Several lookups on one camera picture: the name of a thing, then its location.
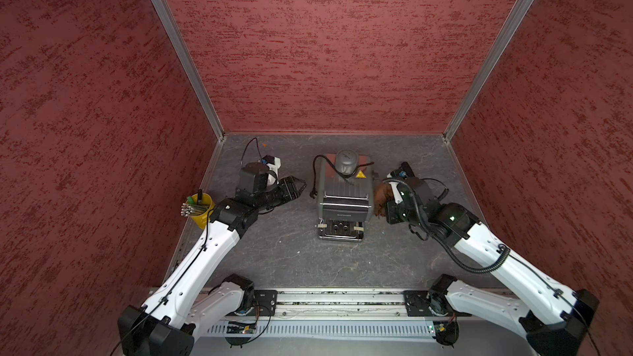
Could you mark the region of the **grey steel coffee machine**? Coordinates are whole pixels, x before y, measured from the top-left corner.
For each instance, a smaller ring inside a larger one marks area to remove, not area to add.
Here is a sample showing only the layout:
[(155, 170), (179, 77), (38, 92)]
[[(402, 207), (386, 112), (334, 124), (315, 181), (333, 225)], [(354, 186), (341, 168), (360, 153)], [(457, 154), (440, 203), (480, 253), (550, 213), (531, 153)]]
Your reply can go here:
[(374, 161), (354, 150), (319, 154), (313, 160), (318, 236), (324, 240), (361, 242), (374, 214)]

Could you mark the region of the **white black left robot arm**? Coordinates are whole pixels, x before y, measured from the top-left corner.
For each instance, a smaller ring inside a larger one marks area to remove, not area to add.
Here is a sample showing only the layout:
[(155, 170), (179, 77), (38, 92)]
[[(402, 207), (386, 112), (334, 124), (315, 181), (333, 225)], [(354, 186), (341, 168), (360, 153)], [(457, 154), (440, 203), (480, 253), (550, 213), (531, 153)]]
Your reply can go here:
[(298, 199), (307, 184), (294, 176), (257, 193), (237, 191), (216, 204), (202, 235), (163, 285), (141, 307), (120, 315), (125, 355), (188, 355), (208, 329), (233, 312), (253, 307), (252, 281), (230, 275), (206, 298), (199, 295), (219, 264), (263, 212)]

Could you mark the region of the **brown microfibre cloth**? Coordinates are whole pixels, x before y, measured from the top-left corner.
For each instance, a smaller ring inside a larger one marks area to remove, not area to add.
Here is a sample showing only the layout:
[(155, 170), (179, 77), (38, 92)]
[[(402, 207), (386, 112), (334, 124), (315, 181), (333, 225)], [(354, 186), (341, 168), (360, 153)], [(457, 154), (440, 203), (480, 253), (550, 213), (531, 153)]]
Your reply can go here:
[(374, 191), (374, 215), (387, 217), (387, 204), (394, 200), (392, 186), (388, 183), (380, 184)]

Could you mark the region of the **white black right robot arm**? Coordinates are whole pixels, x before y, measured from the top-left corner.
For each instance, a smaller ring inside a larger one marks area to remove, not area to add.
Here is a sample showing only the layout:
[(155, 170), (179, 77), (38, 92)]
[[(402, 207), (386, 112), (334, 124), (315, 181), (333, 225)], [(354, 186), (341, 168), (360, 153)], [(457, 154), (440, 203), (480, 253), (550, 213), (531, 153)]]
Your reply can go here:
[(577, 355), (597, 311), (598, 299), (540, 271), (502, 242), (470, 210), (444, 203), (426, 179), (389, 177), (385, 204), (390, 224), (407, 223), (422, 241), (433, 240), (462, 270), (493, 275), (511, 297), (475, 288), (441, 275), (428, 290), (425, 306), (435, 316), (469, 314), (526, 339), (538, 355)]

